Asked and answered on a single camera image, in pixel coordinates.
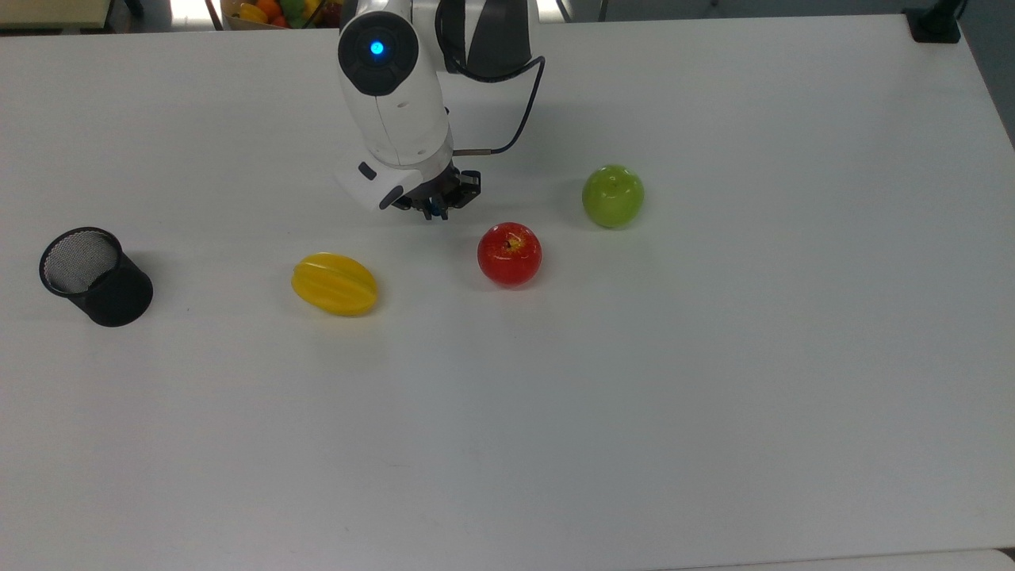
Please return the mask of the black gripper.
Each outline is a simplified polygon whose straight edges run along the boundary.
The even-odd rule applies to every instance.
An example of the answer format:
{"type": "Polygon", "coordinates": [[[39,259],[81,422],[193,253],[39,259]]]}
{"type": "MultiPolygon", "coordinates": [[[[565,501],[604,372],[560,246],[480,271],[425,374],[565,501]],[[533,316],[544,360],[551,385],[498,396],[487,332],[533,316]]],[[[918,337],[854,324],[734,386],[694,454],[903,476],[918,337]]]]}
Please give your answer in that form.
{"type": "Polygon", "coordinates": [[[429,220],[429,211],[464,209],[481,193],[481,174],[460,171],[453,163],[439,174],[393,202],[395,209],[416,210],[429,220]]]}

